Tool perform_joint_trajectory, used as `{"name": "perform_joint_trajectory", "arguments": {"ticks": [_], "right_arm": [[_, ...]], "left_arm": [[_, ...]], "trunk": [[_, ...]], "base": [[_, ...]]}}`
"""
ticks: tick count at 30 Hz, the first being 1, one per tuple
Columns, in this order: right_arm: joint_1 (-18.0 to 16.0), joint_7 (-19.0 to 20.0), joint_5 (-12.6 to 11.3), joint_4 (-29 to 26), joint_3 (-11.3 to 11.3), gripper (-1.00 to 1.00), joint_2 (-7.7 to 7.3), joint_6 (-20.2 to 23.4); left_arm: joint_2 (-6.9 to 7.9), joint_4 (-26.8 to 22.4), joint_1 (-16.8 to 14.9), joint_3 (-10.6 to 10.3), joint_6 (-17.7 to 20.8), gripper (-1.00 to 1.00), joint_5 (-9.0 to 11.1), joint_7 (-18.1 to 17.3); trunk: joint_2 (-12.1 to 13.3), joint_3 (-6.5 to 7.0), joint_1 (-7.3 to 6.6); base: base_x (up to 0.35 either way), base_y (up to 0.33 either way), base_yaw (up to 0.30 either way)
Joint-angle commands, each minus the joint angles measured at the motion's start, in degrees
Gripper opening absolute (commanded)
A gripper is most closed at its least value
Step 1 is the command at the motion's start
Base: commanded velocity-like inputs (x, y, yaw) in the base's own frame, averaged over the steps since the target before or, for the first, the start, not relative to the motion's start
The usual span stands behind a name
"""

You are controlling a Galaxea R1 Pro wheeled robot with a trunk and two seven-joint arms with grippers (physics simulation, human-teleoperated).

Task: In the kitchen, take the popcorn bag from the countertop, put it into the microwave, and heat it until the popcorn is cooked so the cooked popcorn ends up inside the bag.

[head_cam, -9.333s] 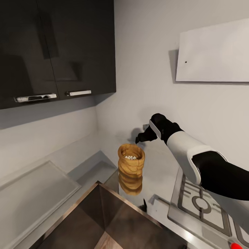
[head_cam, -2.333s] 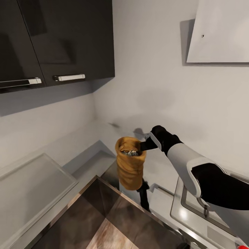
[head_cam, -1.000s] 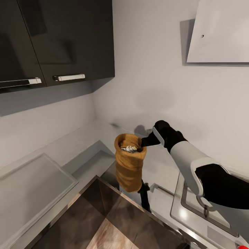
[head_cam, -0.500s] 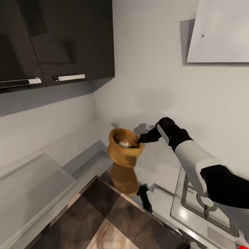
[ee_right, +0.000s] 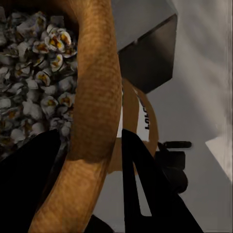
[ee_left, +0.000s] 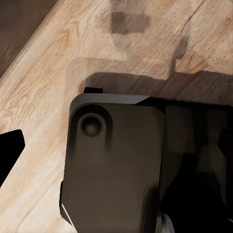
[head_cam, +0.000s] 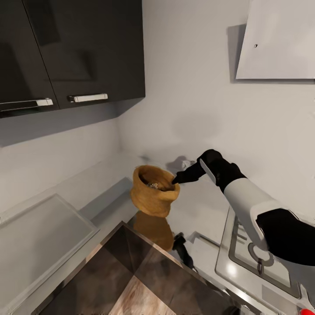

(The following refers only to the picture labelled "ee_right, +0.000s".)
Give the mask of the popcorn bag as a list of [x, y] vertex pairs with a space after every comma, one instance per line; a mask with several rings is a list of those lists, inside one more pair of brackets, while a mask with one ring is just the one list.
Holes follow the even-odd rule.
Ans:
[[[77, 72], [68, 151], [54, 161], [28, 233], [84, 233], [95, 210], [117, 137], [123, 83], [111, 0], [0, 0], [5, 16], [42, 11], [64, 16], [77, 41]], [[50, 129], [50, 122], [47, 131]], [[14, 144], [11, 153], [18, 150]], [[2, 154], [8, 152], [0, 145]]]

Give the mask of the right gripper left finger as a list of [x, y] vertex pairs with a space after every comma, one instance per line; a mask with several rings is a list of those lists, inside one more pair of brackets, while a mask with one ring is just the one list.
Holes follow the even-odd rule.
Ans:
[[0, 233], [28, 233], [59, 147], [51, 130], [0, 161]]

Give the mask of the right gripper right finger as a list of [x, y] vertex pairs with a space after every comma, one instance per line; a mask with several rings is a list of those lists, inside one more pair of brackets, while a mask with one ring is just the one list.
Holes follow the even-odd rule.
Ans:
[[[140, 137], [122, 129], [125, 233], [203, 233]], [[152, 216], [143, 216], [133, 162]]]

